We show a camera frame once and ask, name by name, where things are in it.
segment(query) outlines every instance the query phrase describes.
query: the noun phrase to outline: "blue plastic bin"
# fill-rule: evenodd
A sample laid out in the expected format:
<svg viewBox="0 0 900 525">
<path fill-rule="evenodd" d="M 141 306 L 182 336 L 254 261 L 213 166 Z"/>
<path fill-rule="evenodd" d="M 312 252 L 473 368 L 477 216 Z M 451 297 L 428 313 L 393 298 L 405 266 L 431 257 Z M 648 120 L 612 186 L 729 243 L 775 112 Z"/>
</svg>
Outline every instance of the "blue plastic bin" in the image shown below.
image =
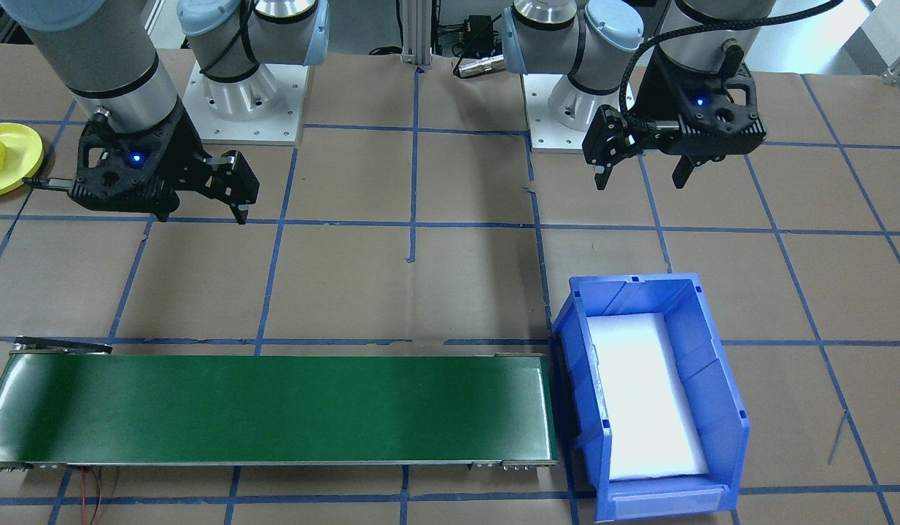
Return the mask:
<svg viewBox="0 0 900 525">
<path fill-rule="evenodd" d="M 697 427 L 709 474 L 610 481 L 613 432 L 603 399 L 587 319 L 663 313 L 674 361 Z M 739 497 L 749 419 L 713 316 L 695 273 L 570 279 L 570 296 L 554 323 L 563 342 L 580 423 L 596 521 L 732 510 Z"/>
</svg>

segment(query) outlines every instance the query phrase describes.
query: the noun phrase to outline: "light blue joint cap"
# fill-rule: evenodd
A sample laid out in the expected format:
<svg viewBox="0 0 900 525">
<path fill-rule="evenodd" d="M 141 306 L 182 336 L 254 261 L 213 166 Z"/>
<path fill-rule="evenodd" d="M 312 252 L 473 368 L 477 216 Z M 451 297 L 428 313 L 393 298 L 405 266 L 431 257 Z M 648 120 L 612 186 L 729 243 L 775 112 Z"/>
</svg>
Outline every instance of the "light blue joint cap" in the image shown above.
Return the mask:
<svg viewBox="0 0 900 525">
<path fill-rule="evenodd" d="M 89 20 L 103 6 L 103 0 L 0 0 L 0 4 L 22 27 L 63 31 Z"/>
<path fill-rule="evenodd" d="M 177 20 L 186 36 L 200 36 L 213 30 L 239 9 L 240 0 L 180 0 Z"/>
<path fill-rule="evenodd" d="M 644 34 L 644 21 L 634 7 L 622 0 L 589 0 L 586 19 L 607 42 L 620 50 L 634 51 Z"/>
<path fill-rule="evenodd" d="M 524 56 L 521 53 L 521 46 L 518 44 L 518 31 L 516 24 L 511 17 L 511 7 L 506 7 L 503 11 L 503 55 L 505 57 L 505 69 L 514 74 L 527 74 L 527 67 L 524 66 Z"/>
<path fill-rule="evenodd" d="M 327 0 L 317 0 L 317 16 L 314 17 L 314 30 L 304 55 L 304 66 L 320 66 L 327 60 L 327 44 L 330 43 L 329 17 Z"/>
</svg>

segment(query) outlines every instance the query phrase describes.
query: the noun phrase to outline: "green conveyor belt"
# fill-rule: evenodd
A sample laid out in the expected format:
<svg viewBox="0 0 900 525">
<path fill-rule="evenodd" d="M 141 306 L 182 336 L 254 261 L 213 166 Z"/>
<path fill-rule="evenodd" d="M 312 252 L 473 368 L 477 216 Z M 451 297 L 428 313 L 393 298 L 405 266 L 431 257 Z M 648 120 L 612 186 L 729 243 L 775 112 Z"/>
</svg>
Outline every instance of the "green conveyor belt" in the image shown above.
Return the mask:
<svg viewBox="0 0 900 525">
<path fill-rule="evenodd" d="M 556 461 L 546 361 L 14 354 L 0 466 Z"/>
</svg>

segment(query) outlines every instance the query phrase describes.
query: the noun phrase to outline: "white mounting plate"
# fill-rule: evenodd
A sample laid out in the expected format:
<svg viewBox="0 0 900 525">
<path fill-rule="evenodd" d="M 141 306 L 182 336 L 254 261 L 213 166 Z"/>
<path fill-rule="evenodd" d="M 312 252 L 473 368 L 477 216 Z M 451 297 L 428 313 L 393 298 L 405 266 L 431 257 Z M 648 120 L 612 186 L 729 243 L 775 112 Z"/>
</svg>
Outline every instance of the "white mounting plate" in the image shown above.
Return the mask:
<svg viewBox="0 0 900 525">
<path fill-rule="evenodd" d="M 264 144 L 295 146 L 300 135 L 303 116 L 304 94 L 307 91 L 307 66 L 287 64 L 266 64 L 277 81 L 278 93 L 284 99 L 278 101 L 272 112 L 264 119 L 251 122 L 224 120 L 213 113 L 203 95 L 201 67 L 194 63 L 187 90 L 184 92 L 184 107 L 197 128 L 204 144 Z"/>
<path fill-rule="evenodd" d="M 547 107 L 557 81 L 563 74 L 523 74 L 524 111 L 531 130 L 531 149 L 542 153 L 582 153 L 586 132 L 567 128 Z M 628 107 L 635 102 L 631 86 L 626 91 Z"/>
</svg>

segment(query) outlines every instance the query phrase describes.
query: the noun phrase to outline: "white foam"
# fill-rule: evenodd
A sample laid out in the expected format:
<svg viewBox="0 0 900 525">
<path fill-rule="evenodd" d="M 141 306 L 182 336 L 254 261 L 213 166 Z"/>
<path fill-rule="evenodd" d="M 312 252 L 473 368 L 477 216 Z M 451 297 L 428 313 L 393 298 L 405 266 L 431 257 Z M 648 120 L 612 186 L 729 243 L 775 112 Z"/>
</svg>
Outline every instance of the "white foam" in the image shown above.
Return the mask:
<svg viewBox="0 0 900 525">
<path fill-rule="evenodd" d="M 609 479 L 707 474 L 664 316 L 594 316 L 589 332 L 613 431 Z"/>
</svg>

